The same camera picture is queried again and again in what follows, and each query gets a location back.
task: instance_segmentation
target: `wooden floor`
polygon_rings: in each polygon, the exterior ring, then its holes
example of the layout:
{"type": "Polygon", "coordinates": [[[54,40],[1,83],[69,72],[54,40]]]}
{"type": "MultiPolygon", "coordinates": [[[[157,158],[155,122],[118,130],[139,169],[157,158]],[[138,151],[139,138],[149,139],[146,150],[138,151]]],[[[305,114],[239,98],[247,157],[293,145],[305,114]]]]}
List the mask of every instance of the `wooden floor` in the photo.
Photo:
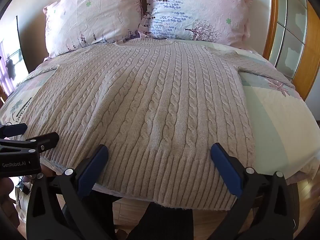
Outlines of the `wooden floor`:
{"type": "MultiPolygon", "coordinates": [[[[300,223],[294,236],[305,227],[319,204],[320,171],[318,171],[313,180],[303,180],[299,182],[298,189],[300,199],[300,223]]],[[[59,196],[59,202],[61,206],[64,204],[61,196],[59,196]]],[[[122,229],[129,233],[140,221],[148,204],[146,201],[125,198],[114,202],[113,215],[116,229],[122,229]]],[[[226,212],[194,210],[194,239],[206,240],[224,219],[225,215],[226,212]]],[[[249,228],[252,219],[253,213],[251,211],[241,230],[249,228]]],[[[21,223],[19,231],[25,236],[25,224],[21,223]]]]}

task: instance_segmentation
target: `pink floral pillowcase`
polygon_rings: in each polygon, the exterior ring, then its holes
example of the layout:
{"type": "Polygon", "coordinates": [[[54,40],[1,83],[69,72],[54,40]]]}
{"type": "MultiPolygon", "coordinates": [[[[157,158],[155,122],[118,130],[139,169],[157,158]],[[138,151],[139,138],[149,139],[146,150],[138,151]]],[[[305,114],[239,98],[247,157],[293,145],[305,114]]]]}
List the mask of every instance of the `pink floral pillowcase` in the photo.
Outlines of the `pink floral pillowcase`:
{"type": "Polygon", "coordinates": [[[141,37],[198,40],[243,48],[253,0],[147,0],[141,37]]]}
{"type": "Polygon", "coordinates": [[[49,57],[98,42],[140,37],[141,0],[59,0],[43,12],[49,57]]]}

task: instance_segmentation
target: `cable knit pattern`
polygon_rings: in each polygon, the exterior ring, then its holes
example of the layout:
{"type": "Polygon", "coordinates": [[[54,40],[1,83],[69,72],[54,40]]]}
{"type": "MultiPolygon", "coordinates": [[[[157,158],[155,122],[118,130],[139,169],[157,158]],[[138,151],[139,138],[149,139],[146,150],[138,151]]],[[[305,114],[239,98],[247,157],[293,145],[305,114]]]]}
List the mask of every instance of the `cable knit pattern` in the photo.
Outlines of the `cable knit pattern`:
{"type": "Polygon", "coordinates": [[[105,144],[109,160],[98,183],[107,190],[208,210],[228,210],[235,200],[210,158],[212,144],[244,166],[254,162],[238,71],[290,84],[234,52],[170,40],[88,46],[44,62],[30,77],[52,69],[19,139],[56,131],[57,147],[42,158],[57,170],[75,168],[105,144]]]}

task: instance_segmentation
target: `window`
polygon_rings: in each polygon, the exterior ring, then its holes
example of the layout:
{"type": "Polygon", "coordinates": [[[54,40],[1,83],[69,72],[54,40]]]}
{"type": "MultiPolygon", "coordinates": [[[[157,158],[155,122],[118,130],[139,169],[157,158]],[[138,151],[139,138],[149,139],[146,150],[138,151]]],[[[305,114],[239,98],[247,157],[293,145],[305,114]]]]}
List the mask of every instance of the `window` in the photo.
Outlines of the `window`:
{"type": "Polygon", "coordinates": [[[292,80],[307,32],[307,0],[278,0],[276,35],[269,61],[292,80]]]}

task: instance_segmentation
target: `screw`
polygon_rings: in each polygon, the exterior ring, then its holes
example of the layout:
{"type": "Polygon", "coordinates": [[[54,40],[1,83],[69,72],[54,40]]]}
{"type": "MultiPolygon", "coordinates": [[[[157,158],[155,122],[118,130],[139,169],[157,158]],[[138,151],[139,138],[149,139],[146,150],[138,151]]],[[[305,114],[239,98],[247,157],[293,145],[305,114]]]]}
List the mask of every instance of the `screw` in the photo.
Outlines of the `screw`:
{"type": "Polygon", "coordinates": [[[279,178],[282,178],[283,177],[283,173],[281,171],[277,171],[276,172],[276,175],[279,177],[279,178]]]}
{"type": "Polygon", "coordinates": [[[254,174],[254,169],[251,167],[246,168],[245,171],[249,174],[254,174]]]}
{"type": "Polygon", "coordinates": [[[40,172],[37,174],[37,179],[41,179],[42,177],[43,177],[43,173],[40,172]]]}
{"type": "Polygon", "coordinates": [[[67,176],[71,175],[73,173],[73,169],[67,169],[64,174],[66,174],[67,176]]]}

